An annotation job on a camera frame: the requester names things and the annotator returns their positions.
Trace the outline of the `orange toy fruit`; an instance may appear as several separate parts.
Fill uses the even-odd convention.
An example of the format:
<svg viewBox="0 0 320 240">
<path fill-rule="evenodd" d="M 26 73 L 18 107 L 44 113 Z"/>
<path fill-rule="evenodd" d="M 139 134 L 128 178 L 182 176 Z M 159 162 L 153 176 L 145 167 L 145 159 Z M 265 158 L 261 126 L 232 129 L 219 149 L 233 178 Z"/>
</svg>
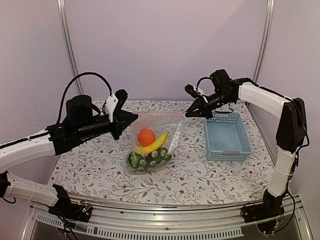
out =
<svg viewBox="0 0 320 240">
<path fill-rule="evenodd" d="M 139 132 L 137 140 L 141 146 L 147 147 L 156 141 L 156 135 L 152 130 L 144 128 Z"/>
</svg>

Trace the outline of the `yellow banana toy bunch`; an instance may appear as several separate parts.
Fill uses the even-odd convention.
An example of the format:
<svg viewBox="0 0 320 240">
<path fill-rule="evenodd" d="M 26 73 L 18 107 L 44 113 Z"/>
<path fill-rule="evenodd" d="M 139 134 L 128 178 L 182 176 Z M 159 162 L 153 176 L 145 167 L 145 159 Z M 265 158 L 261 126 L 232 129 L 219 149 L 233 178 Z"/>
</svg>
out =
<svg viewBox="0 0 320 240">
<path fill-rule="evenodd" d="M 135 145 L 133 147 L 133 150 L 135 153 L 138 154 L 142 154 L 142 153 L 152 153 L 153 151 L 159 149 L 167 140 L 169 136 L 169 132 L 165 131 L 163 132 L 163 134 L 161 136 L 159 136 L 158 138 L 155 139 L 155 142 L 153 142 L 151 145 L 149 146 L 141 146 L 139 145 Z"/>
</svg>

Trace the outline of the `clear zip top bag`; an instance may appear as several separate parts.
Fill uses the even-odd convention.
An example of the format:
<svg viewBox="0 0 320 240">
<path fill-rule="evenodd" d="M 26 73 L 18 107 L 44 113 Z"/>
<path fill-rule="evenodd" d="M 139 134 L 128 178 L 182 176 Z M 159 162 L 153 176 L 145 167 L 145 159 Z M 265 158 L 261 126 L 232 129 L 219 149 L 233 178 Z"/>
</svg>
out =
<svg viewBox="0 0 320 240">
<path fill-rule="evenodd" d="M 185 114 L 173 111 L 139 111 L 131 124 L 131 149 L 126 169 L 134 175 L 152 173 L 164 168 L 175 158 Z"/>
</svg>

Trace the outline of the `green watermelon toy ball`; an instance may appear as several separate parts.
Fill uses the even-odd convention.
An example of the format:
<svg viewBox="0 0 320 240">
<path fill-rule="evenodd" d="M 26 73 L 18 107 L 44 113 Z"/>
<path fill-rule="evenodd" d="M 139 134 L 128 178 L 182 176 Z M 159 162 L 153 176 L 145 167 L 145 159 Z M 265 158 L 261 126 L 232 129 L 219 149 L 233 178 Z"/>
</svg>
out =
<svg viewBox="0 0 320 240">
<path fill-rule="evenodd" d="M 128 153 L 125 162 L 128 167 L 131 167 L 133 169 L 144 167 L 147 164 L 145 158 L 133 151 Z"/>
</svg>

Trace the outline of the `dark green pepper toy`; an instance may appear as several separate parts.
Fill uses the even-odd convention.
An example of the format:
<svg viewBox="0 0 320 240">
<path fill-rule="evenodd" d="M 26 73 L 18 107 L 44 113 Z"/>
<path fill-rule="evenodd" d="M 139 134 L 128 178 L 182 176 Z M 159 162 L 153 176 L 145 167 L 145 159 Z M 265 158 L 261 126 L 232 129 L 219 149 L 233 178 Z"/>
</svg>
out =
<svg viewBox="0 0 320 240">
<path fill-rule="evenodd" d="M 155 158 L 156 162 L 157 163 L 160 163 L 161 161 L 165 161 L 165 162 L 168 162 L 171 160 L 172 158 L 172 155 L 169 153 L 168 149 L 165 148 L 165 147 L 160 147 L 158 150 L 157 150 L 157 157 Z"/>
</svg>

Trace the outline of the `red apple toy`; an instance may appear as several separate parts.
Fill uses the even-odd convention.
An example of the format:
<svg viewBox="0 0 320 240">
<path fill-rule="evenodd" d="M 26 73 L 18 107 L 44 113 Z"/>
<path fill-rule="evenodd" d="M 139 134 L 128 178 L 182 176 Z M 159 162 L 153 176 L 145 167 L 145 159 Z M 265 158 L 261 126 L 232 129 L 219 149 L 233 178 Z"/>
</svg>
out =
<svg viewBox="0 0 320 240">
<path fill-rule="evenodd" d="M 150 161 L 150 160 L 153 159 L 153 156 L 152 156 L 151 154 L 149 154 L 149 155 L 147 156 L 147 159 Z"/>
</svg>

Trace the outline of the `green orange carrot toy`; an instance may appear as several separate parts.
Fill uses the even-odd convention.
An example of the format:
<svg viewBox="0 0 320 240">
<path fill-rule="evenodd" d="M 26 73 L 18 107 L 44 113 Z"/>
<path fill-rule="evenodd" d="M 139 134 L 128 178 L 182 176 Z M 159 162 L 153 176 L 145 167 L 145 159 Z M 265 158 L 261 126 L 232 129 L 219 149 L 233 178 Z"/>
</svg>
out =
<svg viewBox="0 0 320 240">
<path fill-rule="evenodd" d="M 138 164 L 137 170 L 139 172 L 152 172 L 156 168 L 160 168 L 162 165 L 166 163 L 166 160 L 164 157 L 158 156 L 156 158 L 147 158 L 147 159 L 141 159 Z"/>
</svg>

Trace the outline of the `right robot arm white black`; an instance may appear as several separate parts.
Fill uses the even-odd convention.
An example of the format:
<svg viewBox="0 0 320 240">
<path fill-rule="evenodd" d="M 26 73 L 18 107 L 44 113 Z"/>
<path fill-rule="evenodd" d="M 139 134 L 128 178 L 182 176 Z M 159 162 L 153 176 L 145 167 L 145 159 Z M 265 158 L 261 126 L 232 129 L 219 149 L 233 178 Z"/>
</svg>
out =
<svg viewBox="0 0 320 240">
<path fill-rule="evenodd" d="M 262 218 L 269 218 L 289 194 L 289 183 L 299 164 L 300 151 L 310 145 L 305 102 L 299 97 L 289 97 L 259 85 L 248 77 L 232 79 L 225 69 L 200 78 L 200 81 L 204 80 L 212 82 L 213 93 L 203 93 L 199 82 L 184 88 L 194 99 L 185 112 L 186 117 L 209 119 L 214 110 L 241 101 L 274 119 L 274 143 L 277 146 L 274 172 L 258 208 Z"/>
</svg>

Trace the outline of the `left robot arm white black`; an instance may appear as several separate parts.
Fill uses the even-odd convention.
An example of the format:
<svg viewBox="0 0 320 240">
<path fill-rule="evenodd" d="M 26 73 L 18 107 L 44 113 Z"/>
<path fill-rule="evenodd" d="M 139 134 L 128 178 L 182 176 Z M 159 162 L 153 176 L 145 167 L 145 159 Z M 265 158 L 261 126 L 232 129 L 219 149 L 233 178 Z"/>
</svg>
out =
<svg viewBox="0 0 320 240">
<path fill-rule="evenodd" d="M 74 205 L 60 185 L 44 185 L 9 172 L 9 169 L 26 162 L 67 153 L 100 135 L 110 133 L 118 140 L 122 132 L 138 115 L 122 109 L 127 94 L 121 90 L 120 99 L 111 95 L 107 101 L 107 114 L 92 103 L 88 95 L 77 95 L 66 102 L 66 117 L 62 122 L 48 126 L 20 140 L 0 147 L 0 196 L 54 206 L 63 216 L 74 213 Z"/>
</svg>

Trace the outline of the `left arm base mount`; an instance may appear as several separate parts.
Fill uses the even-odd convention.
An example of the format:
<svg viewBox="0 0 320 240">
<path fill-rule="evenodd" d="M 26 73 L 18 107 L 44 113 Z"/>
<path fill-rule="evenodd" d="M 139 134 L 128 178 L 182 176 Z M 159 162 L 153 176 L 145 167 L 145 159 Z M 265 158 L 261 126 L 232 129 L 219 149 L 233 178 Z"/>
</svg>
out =
<svg viewBox="0 0 320 240">
<path fill-rule="evenodd" d="M 88 223 L 93 210 L 92 205 L 84 200 L 73 203 L 62 186 L 57 184 L 52 186 L 57 193 L 57 202 L 48 207 L 48 212 L 57 217 Z"/>
</svg>

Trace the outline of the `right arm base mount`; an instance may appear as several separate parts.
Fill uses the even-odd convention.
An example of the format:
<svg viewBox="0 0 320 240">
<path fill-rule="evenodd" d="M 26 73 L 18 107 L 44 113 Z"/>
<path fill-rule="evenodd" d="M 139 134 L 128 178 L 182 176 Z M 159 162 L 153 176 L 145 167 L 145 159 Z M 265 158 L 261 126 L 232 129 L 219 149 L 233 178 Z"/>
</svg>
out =
<svg viewBox="0 0 320 240">
<path fill-rule="evenodd" d="M 285 213 L 282 202 L 285 195 L 286 192 L 278 197 L 274 197 L 266 190 L 263 194 L 262 203 L 245 204 L 240 210 L 240 215 L 243 217 L 245 223 L 281 216 Z M 274 219 L 259 223 L 257 228 L 262 234 L 270 235 L 276 232 L 279 224 L 280 222 Z"/>
</svg>

